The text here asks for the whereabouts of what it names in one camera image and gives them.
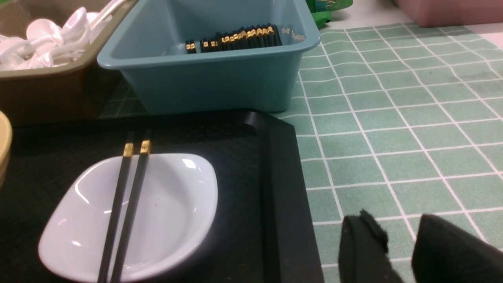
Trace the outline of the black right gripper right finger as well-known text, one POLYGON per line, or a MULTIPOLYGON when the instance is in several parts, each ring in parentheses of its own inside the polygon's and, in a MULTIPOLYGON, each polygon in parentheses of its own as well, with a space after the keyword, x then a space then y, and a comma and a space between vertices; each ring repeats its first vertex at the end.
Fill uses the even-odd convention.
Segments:
POLYGON ((462 228, 424 214, 411 260, 417 283, 501 283, 503 253, 462 228))

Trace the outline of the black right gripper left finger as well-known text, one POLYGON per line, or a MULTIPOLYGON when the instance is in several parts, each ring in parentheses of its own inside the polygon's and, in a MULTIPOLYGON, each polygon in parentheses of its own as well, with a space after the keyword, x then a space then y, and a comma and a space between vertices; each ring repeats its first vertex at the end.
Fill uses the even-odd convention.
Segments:
POLYGON ((402 283, 388 258, 388 234, 362 209, 347 215, 341 228, 338 269, 342 283, 402 283))

